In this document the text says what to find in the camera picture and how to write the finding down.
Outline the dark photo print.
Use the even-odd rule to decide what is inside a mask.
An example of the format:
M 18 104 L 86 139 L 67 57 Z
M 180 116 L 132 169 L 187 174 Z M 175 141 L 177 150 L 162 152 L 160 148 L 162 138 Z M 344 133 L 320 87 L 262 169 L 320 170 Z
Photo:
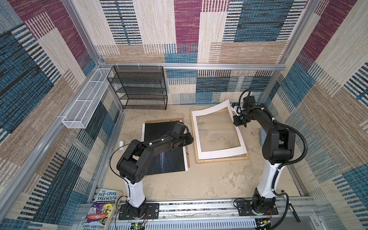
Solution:
M 152 141 L 160 138 L 173 130 L 177 121 L 183 122 L 183 118 L 167 120 L 146 121 L 142 126 L 142 140 Z M 178 149 L 172 152 L 163 152 L 152 157 L 147 175 L 184 172 L 188 170 L 186 149 Z

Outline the white photo mat board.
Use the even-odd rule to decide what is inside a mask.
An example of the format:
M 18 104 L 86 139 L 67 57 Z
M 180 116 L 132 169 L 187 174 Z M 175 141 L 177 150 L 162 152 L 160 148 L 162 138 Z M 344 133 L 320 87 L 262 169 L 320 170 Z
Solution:
M 241 155 L 241 154 L 245 154 L 248 153 L 247 149 L 246 149 L 246 145 L 244 143 L 241 131 L 238 127 L 235 126 L 238 137 L 239 137 L 239 142 L 240 142 L 240 146 L 236 147 L 236 148 L 231 148 L 231 149 L 224 149 L 224 150 L 216 150 L 216 151 L 208 151 L 208 152 L 203 152 L 201 149 L 201 145 L 200 145 L 200 140 L 199 140 L 199 133 L 198 133 L 198 127 L 197 127 L 197 121 L 196 121 L 196 117 L 197 116 L 203 116 L 203 115 L 207 115 L 207 114 L 211 114 L 211 113 L 215 113 L 223 108 L 227 108 L 230 116 L 233 120 L 233 111 L 232 111 L 232 107 L 231 104 L 229 102 L 229 100 L 224 101 L 218 105 L 203 109 L 203 110 L 196 110 L 193 112 L 194 115 L 194 124 L 195 124 L 195 134 L 196 134 L 196 138 L 197 138 L 197 149 L 198 149 L 198 156 L 200 160 L 207 160 L 207 159 L 217 159 L 217 158 L 226 158 L 226 157 L 232 157 L 232 156 L 237 156 L 237 155 Z

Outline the light wooden picture frame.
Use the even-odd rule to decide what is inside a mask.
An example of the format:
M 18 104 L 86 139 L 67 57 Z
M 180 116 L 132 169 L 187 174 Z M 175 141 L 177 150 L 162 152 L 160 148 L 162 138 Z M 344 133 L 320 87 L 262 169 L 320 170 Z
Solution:
M 195 124 L 194 124 L 194 115 L 193 115 L 193 111 L 190 111 L 191 114 L 191 124 L 192 124 L 192 136 L 194 137 L 194 150 L 195 150 L 195 160 L 196 163 L 216 163 L 216 162 L 229 162 L 229 161 L 240 161 L 240 160 L 249 160 L 249 154 L 245 153 L 245 154 L 241 154 L 241 155 L 237 155 L 237 156 L 232 156 L 232 157 L 226 157 L 226 158 L 217 158 L 217 159 L 207 159 L 207 160 L 200 160 L 199 156 L 198 156 L 198 149 L 197 149 L 197 138 L 196 138 L 196 134 L 195 134 Z

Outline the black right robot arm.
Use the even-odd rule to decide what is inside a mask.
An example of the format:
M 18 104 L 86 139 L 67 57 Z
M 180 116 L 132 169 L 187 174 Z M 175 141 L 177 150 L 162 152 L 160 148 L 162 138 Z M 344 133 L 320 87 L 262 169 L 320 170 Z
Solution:
M 300 162 L 307 154 L 308 144 L 304 136 L 295 128 L 276 120 L 264 103 L 257 103 L 247 89 L 241 93 L 248 95 L 239 97 L 232 103 L 233 123 L 236 127 L 244 126 L 255 120 L 266 133 L 262 144 L 262 155 L 265 159 L 263 178 L 250 202 L 255 215 L 268 214 L 275 207 L 277 196 L 286 196 L 276 190 L 278 178 L 287 165 Z

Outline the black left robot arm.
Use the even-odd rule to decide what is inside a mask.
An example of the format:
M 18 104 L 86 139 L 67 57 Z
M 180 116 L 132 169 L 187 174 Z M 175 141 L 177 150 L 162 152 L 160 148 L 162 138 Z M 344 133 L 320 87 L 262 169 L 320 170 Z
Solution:
M 188 127 L 180 120 L 143 125 L 143 140 L 132 140 L 116 166 L 127 190 L 119 220 L 158 218 L 159 204 L 147 202 L 143 178 L 187 171 L 186 146 L 193 141 Z

